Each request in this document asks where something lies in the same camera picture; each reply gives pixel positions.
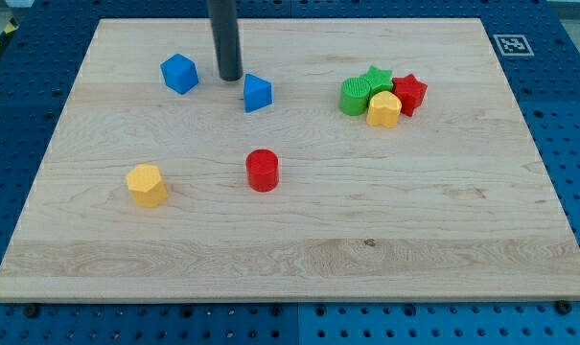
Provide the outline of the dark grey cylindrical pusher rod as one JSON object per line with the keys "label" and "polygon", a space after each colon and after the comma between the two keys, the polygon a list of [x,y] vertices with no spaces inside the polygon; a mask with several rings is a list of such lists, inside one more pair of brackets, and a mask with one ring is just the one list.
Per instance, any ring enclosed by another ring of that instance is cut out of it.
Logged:
{"label": "dark grey cylindrical pusher rod", "polygon": [[243,76],[240,33],[235,0],[207,0],[220,78],[238,81]]}

